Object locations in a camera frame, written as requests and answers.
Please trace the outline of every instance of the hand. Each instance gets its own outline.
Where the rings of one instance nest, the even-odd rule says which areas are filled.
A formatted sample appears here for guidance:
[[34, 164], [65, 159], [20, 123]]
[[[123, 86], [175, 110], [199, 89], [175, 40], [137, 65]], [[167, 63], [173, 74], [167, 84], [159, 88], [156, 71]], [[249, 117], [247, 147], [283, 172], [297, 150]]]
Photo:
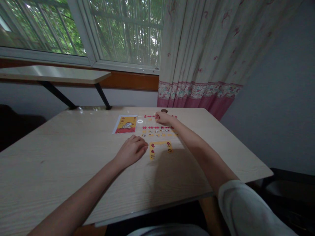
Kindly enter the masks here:
[[172, 116], [166, 114], [163, 111], [158, 111], [155, 113], [155, 119], [157, 123], [167, 124], [171, 122]]
[[138, 161], [148, 149], [148, 144], [139, 136], [132, 135], [121, 146], [113, 161], [121, 168], [127, 168]]

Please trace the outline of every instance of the gray wall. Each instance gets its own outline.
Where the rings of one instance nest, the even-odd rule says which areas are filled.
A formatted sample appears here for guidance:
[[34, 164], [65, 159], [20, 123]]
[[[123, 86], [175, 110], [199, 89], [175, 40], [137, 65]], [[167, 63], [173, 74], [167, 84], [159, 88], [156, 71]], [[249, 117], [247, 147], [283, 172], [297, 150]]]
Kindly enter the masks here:
[[[74, 104], [104, 106], [95, 88], [57, 87]], [[103, 89], [111, 106], [156, 107], [158, 93], [122, 89]], [[40, 115], [47, 120], [67, 108], [41, 85], [0, 83], [0, 104], [18, 114]]]
[[269, 167], [315, 175], [315, 2], [306, 0], [221, 119]]

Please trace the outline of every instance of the table leg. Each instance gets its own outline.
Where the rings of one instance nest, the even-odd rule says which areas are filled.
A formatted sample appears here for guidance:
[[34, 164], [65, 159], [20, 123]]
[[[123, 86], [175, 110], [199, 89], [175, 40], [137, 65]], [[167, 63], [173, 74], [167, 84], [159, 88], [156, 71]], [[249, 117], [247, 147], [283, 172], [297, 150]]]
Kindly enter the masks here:
[[103, 102], [105, 103], [105, 106], [106, 106], [106, 110], [110, 110], [112, 107], [109, 105], [107, 99], [106, 99], [106, 96], [102, 90], [102, 87], [99, 83], [97, 84], [94, 84], [95, 87], [96, 87], [96, 90], [98, 91], [99, 95], [101, 96]]
[[74, 105], [65, 95], [63, 95], [52, 83], [48, 81], [38, 81], [42, 86], [47, 88], [49, 92], [59, 98], [64, 104], [66, 104], [70, 110], [76, 109], [79, 106]]

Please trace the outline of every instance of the game board piece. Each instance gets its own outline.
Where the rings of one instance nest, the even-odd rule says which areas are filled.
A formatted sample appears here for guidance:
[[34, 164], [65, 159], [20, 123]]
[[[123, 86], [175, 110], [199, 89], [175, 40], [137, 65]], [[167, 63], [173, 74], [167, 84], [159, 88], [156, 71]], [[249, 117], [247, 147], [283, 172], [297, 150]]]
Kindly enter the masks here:
[[119, 115], [112, 134], [134, 133], [138, 115]]
[[165, 145], [166, 148], [167, 148], [168, 153], [172, 153], [172, 152], [173, 152], [173, 148], [172, 148], [172, 143], [171, 143], [171, 141], [152, 142], [152, 143], [149, 144], [149, 147], [150, 147], [150, 152], [149, 152], [150, 160], [155, 159], [155, 151], [154, 151], [154, 148], [155, 148], [155, 146], [157, 146], [157, 145]]

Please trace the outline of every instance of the curtain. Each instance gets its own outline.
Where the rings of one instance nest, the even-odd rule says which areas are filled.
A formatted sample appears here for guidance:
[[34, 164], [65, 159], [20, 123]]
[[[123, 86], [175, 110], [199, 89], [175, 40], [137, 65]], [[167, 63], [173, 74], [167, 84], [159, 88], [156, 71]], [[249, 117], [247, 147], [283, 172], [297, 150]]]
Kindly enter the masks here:
[[220, 120], [301, 2], [166, 0], [157, 106]]

